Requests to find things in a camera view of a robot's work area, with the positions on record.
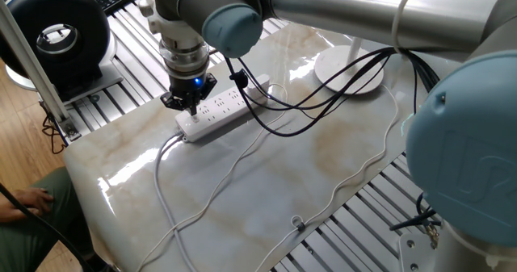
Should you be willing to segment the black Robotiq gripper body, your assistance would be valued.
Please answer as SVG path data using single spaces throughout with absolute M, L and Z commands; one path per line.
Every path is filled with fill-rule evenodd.
M 176 96 L 183 96 L 186 93 L 193 94 L 195 101 L 199 101 L 200 88 L 204 84 L 206 73 L 197 77 L 175 77 L 170 76 L 169 91 Z

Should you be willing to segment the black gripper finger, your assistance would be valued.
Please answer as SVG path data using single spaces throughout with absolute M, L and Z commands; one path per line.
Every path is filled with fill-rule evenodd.
M 206 73 L 204 84 L 200 88 L 200 101 L 205 100 L 210 95 L 216 84 L 216 78 L 211 73 Z
M 177 111 L 186 111 L 190 116 L 196 115 L 195 96 L 186 93 L 183 96 L 176 96 L 171 92 L 166 92 L 160 97 L 161 102 L 166 108 Z

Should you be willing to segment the person's left hand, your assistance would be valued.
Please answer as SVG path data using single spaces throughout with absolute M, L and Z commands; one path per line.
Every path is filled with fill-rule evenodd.
M 43 188 L 31 187 L 25 190 L 16 190 L 13 196 L 36 216 L 42 216 L 44 213 L 51 211 L 49 204 L 53 202 L 53 197 Z M 9 207 L 7 215 L 8 221 L 21 220 L 25 217 L 13 205 Z

